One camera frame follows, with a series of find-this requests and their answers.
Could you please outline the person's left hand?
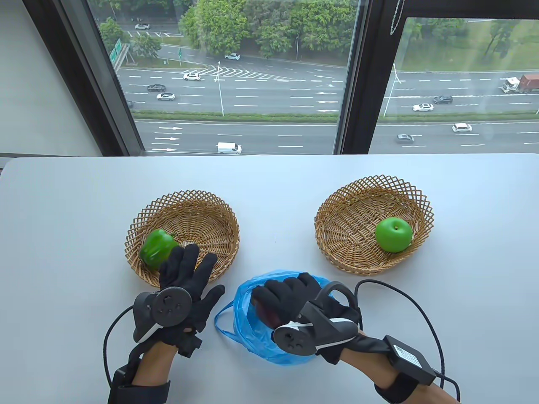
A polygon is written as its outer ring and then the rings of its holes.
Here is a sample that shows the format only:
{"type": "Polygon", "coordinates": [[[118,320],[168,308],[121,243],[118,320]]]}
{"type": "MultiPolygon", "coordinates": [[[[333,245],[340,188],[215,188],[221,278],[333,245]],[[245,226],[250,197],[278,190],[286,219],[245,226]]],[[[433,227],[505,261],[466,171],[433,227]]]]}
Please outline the person's left hand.
{"type": "Polygon", "coordinates": [[[178,354],[187,358],[200,348],[202,341],[197,333],[204,330],[212,309],[225,293],[225,287],[219,284],[203,295],[218,257],[208,253],[197,264],[199,254],[200,248],[196,244],[176,246],[160,266],[160,288],[183,288],[189,293],[192,304],[189,314],[179,325],[159,329],[155,338],[177,347],[178,354]]]}

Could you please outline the person's right hand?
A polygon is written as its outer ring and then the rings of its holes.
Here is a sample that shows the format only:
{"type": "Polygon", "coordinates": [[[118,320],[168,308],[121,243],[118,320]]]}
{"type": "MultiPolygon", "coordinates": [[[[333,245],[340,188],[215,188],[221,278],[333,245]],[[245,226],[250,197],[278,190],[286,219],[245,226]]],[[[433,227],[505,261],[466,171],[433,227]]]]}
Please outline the person's right hand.
{"type": "MultiPolygon", "coordinates": [[[[254,304],[262,323],[274,330],[295,321],[305,303],[314,300],[321,289],[321,285],[310,273],[300,273],[297,277],[289,277],[284,281],[268,280],[264,285],[257,286],[252,290],[251,303],[254,304]]],[[[324,300],[323,312],[329,318],[347,318],[356,325],[360,319],[357,311],[330,297],[324,300]]],[[[337,345],[321,349],[316,355],[336,365],[343,349],[343,345],[337,345]]]]}

